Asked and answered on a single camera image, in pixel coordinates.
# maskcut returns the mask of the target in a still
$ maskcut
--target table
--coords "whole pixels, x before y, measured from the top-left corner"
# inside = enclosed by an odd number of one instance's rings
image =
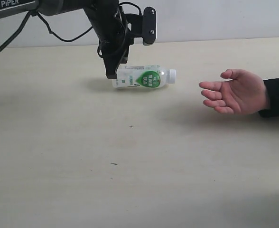
[[[220,115],[200,81],[279,77],[279,38],[134,45],[177,70],[115,90],[95,46],[0,54],[0,228],[279,228],[279,118]]]

